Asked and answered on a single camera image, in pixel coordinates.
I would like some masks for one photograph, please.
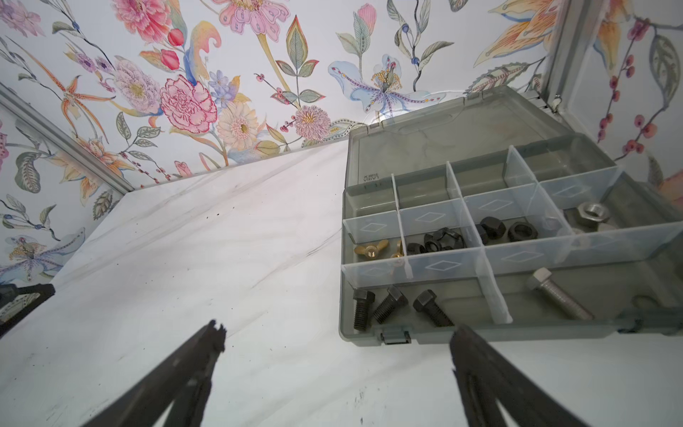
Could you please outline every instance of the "floral wallpaper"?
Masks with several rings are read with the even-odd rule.
[[[143,188],[468,92],[535,87],[561,7],[366,1],[0,0],[0,70]],[[66,179],[95,196],[87,177]]]
[[[634,179],[683,210],[680,51],[683,3],[610,0],[568,109]]]
[[[102,149],[99,140],[79,142]],[[118,199],[118,193],[0,107],[0,284],[50,282]]]

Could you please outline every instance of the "white marble tabletop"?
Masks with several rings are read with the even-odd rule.
[[[129,193],[0,340],[0,425],[78,426],[212,318],[203,426],[466,424],[446,345],[338,334],[347,143]],[[683,339],[494,347],[594,426],[679,425]]]

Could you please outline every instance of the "silver bolt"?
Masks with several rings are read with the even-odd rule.
[[[552,273],[547,268],[534,271],[527,280],[529,289],[538,289],[549,299],[553,300],[566,314],[579,320],[593,320],[595,316],[585,309],[579,302],[564,292],[550,279]]]

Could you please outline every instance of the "bolt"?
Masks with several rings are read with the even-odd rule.
[[[375,312],[372,314],[372,317],[374,317],[375,320],[377,320],[377,323],[380,325],[387,320],[394,310],[399,307],[403,307],[404,305],[408,305],[408,299],[406,296],[403,295],[395,286],[389,286],[387,288],[387,292],[389,293],[387,298],[384,298],[384,301],[380,303],[380,305],[375,309]]]
[[[356,314],[353,316],[353,329],[364,331],[367,328],[367,313],[375,302],[374,292],[356,289],[353,291],[353,299],[356,300]]]
[[[543,292],[546,297],[553,300],[553,302],[572,318],[593,320],[595,316],[553,282],[550,279],[550,275],[552,275],[552,273],[547,268],[539,268],[534,271],[527,280],[527,286],[531,290],[538,289]]]
[[[446,313],[436,304],[436,294],[433,290],[427,289],[422,292],[413,301],[413,308],[418,313],[425,313],[432,319],[434,326],[441,328],[444,326],[453,326],[451,319],[446,316]]]

